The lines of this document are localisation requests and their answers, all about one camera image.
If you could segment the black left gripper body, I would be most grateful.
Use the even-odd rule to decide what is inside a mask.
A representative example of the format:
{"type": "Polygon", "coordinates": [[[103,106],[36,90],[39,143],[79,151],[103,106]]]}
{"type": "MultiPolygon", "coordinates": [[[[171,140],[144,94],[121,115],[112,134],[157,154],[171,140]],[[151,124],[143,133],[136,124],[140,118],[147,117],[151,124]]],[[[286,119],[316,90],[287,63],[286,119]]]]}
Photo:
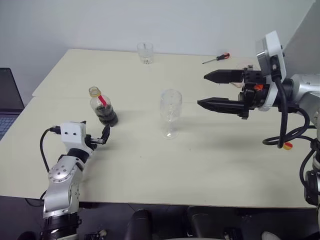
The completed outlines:
{"type": "Polygon", "coordinates": [[[90,134],[87,134],[84,138],[84,142],[87,147],[89,147],[92,151],[94,151],[98,145],[104,145],[105,139],[104,138],[93,138],[90,134]]]}

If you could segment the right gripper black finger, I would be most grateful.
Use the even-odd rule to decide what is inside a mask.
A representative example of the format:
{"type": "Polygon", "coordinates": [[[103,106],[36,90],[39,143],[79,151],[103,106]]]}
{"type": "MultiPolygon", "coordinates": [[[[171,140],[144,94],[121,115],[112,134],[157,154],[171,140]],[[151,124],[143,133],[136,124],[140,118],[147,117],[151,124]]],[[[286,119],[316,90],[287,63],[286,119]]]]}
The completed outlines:
{"type": "Polygon", "coordinates": [[[237,115],[241,118],[248,117],[248,107],[244,101],[229,100],[228,98],[211,97],[207,99],[198,100],[197,104],[206,110],[237,115]]]}
{"type": "Polygon", "coordinates": [[[217,84],[241,83],[243,69],[218,69],[204,75],[204,79],[217,84]]]}

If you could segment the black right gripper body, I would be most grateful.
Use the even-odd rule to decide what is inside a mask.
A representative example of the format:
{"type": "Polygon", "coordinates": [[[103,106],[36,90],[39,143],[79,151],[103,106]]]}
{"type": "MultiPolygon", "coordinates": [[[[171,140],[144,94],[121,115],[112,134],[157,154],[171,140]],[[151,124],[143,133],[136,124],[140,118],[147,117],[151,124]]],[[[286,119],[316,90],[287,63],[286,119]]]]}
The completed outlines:
{"type": "Polygon", "coordinates": [[[249,110],[260,108],[267,98],[270,85],[260,70],[254,70],[252,65],[243,69],[243,86],[238,99],[243,102],[244,109],[238,115],[243,120],[249,117],[249,110]]]}

